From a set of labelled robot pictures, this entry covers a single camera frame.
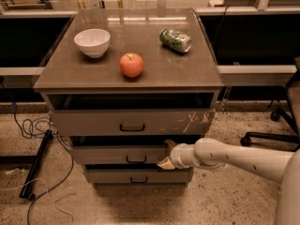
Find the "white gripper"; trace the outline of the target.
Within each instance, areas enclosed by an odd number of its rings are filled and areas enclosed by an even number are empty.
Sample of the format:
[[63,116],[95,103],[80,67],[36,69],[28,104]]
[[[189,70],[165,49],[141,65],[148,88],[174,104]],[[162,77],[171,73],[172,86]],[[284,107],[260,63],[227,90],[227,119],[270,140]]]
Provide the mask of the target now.
[[172,140],[164,141],[171,151],[170,158],[165,157],[157,163],[163,170],[187,169],[194,167],[194,146],[191,144],[177,144]]

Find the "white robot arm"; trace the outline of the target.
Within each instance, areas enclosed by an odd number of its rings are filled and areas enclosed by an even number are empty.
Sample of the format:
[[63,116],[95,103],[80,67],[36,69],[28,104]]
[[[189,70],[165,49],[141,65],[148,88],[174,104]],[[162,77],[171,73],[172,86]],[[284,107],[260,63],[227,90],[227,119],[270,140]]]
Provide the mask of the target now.
[[163,170],[216,170],[226,164],[280,184],[274,225],[300,225],[300,151],[287,152],[226,144],[201,138],[194,144],[166,140],[169,155],[157,163]]

